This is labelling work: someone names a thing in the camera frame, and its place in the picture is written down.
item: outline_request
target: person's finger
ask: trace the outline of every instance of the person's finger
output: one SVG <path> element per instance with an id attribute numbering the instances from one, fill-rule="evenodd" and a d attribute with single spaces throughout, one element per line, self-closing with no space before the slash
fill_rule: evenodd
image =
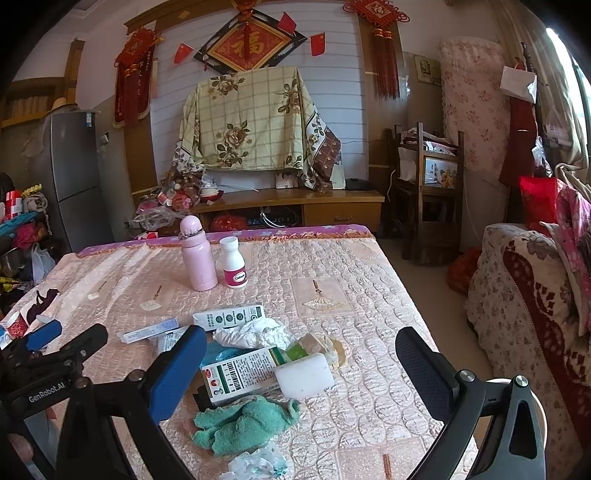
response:
<path id="1" fill-rule="evenodd" d="M 28 463 L 33 460 L 33 447 L 25 437 L 16 433 L 9 433 L 8 440 L 12 443 L 12 447 L 23 462 Z"/>

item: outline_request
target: colorful fabric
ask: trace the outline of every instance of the colorful fabric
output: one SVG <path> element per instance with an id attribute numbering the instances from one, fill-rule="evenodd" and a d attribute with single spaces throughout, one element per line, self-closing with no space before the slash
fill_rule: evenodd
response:
<path id="1" fill-rule="evenodd" d="M 305 186 L 332 188 L 340 141 L 322 121 L 295 67 L 211 78 L 197 85 L 183 108 L 173 167 L 285 170 Z"/>
<path id="2" fill-rule="evenodd" d="M 575 189 L 563 188 L 556 200 L 558 234 L 570 268 L 577 279 L 584 301 L 591 299 L 591 278 L 579 251 L 579 240 L 591 225 L 591 203 Z M 587 316 L 587 328 L 591 329 L 591 311 Z"/>

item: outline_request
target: tiled floor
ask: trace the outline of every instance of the tiled floor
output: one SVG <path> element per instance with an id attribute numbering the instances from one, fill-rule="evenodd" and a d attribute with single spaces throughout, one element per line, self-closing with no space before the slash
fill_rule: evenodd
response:
<path id="1" fill-rule="evenodd" d="M 468 368 L 481 380 L 493 378 L 491 365 L 466 319 L 463 307 L 466 297 L 446 284 L 447 267 L 424 267 L 403 260 L 399 240 L 378 242 L 425 320 L 439 351 L 456 369 Z M 475 431 L 478 445 L 487 424 L 488 421 L 481 421 Z"/>

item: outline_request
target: white eraser block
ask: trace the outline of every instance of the white eraser block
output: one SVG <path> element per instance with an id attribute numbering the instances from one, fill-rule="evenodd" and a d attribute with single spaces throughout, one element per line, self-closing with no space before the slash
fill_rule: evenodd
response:
<path id="1" fill-rule="evenodd" d="M 313 353 L 275 368 L 279 388 L 286 398 L 314 397 L 335 384 L 329 364 L 322 353 Z"/>

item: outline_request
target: refrigerator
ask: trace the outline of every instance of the refrigerator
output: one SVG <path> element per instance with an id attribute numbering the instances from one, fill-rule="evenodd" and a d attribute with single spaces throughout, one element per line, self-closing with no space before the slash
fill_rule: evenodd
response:
<path id="1" fill-rule="evenodd" d="M 50 113 L 31 180 L 47 197 L 47 220 L 65 252 L 112 243 L 96 151 L 94 112 Z"/>

